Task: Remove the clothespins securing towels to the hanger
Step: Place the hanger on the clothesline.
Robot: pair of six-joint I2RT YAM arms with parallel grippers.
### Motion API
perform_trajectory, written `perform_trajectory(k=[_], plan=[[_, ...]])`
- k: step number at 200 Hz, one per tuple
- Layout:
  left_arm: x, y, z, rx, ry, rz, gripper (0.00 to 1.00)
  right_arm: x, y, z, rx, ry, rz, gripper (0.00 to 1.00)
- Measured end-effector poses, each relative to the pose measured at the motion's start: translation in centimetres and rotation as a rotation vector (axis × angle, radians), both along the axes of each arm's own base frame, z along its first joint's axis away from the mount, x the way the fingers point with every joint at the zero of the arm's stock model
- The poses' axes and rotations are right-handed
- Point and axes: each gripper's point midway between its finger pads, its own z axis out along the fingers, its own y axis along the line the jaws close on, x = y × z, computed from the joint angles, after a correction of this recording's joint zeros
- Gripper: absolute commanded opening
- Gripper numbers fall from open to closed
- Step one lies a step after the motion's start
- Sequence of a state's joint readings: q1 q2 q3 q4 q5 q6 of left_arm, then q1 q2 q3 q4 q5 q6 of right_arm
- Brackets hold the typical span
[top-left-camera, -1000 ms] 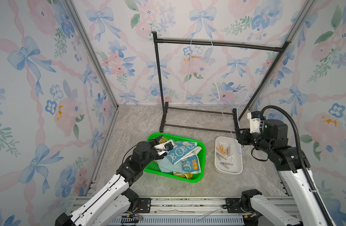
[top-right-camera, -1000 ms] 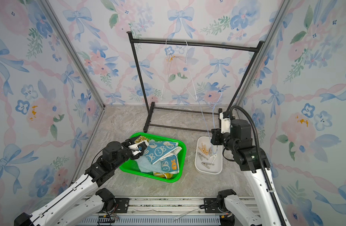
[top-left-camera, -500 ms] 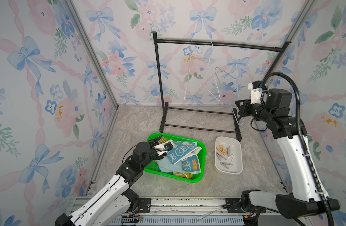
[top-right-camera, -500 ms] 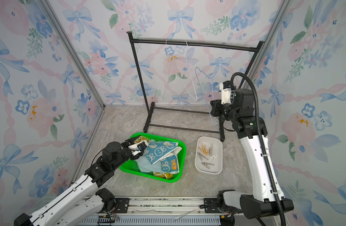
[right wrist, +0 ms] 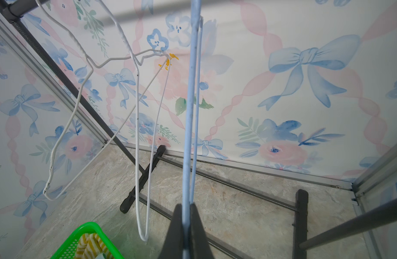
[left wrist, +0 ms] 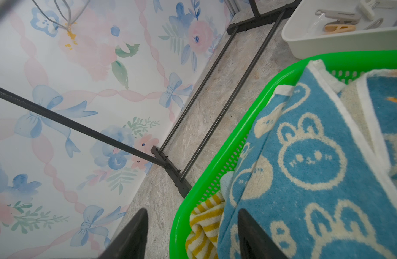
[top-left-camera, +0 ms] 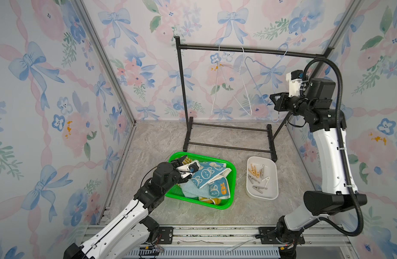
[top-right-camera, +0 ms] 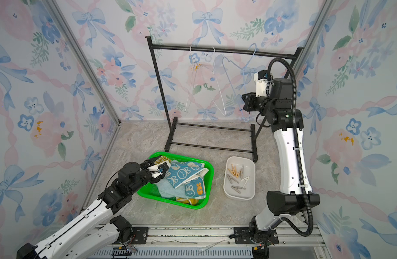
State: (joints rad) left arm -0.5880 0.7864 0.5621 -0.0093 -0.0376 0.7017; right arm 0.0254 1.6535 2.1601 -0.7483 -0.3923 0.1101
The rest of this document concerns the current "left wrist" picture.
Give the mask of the clear clothespin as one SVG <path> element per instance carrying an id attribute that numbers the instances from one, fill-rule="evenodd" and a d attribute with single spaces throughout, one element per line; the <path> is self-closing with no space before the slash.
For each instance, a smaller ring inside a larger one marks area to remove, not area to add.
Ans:
<path id="1" fill-rule="evenodd" d="M 368 25 L 365 28 L 365 30 L 377 29 L 377 28 L 379 28 L 382 25 L 383 22 L 384 22 L 384 18 L 379 18 L 375 22 L 373 22 L 372 24 Z"/>

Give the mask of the grey clothespin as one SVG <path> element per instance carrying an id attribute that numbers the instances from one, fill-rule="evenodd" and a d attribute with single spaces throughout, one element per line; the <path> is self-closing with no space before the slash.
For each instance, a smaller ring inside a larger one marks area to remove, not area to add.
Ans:
<path id="1" fill-rule="evenodd" d="M 315 15 L 324 15 L 326 18 L 335 19 L 338 24 L 357 24 L 362 18 L 362 16 L 358 13 L 324 9 L 316 10 Z"/>

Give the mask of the white wire hanger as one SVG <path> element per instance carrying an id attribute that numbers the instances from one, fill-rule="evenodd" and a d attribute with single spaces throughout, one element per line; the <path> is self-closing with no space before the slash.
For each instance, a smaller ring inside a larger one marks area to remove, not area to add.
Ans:
<path id="1" fill-rule="evenodd" d="M 48 34 L 71 31 L 91 1 L 32 1 L 31 25 Z"/>

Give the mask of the teal patterned towel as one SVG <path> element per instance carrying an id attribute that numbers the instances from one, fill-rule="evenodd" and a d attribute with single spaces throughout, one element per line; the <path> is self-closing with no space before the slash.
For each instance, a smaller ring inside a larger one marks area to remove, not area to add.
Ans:
<path id="1" fill-rule="evenodd" d="M 397 259 L 397 70 L 350 84 L 321 60 L 279 86 L 232 177 L 217 254 L 246 210 L 289 259 Z"/>

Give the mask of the white clothespin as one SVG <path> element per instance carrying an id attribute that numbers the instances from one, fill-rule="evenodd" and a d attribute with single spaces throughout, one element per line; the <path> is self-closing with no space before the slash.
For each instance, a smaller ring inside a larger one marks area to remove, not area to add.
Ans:
<path id="1" fill-rule="evenodd" d="M 358 7 L 368 20 L 373 21 L 375 19 L 375 8 L 397 9 L 397 1 L 360 0 Z"/>

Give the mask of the orange clothespin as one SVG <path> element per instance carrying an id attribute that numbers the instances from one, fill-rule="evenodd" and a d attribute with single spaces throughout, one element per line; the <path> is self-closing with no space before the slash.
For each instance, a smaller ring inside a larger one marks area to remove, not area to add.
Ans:
<path id="1" fill-rule="evenodd" d="M 326 24 L 324 26 L 324 32 L 327 34 L 352 32 L 355 30 L 356 26 L 352 24 Z"/>

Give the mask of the yellow striped towel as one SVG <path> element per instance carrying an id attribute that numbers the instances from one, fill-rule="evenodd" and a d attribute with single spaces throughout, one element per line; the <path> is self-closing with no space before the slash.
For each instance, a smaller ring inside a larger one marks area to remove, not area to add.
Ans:
<path id="1" fill-rule="evenodd" d="M 225 207 L 221 192 L 195 207 L 189 217 L 191 232 L 185 243 L 190 259 L 216 259 L 219 227 Z"/>

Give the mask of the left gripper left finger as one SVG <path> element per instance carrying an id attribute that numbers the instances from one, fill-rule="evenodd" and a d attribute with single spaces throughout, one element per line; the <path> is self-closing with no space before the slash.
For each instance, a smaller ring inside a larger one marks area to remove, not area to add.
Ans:
<path id="1" fill-rule="evenodd" d="M 144 259 L 148 212 L 141 208 L 98 259 Z"/>

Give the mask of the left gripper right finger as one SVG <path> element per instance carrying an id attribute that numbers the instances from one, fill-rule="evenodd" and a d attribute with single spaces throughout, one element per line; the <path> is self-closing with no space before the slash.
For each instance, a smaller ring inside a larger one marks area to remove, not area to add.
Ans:
<path id="1" fill-rule="evenodd" d="M 242 259 L 287 259 L 245 209 L 238 212 L 238 237 Z"/>

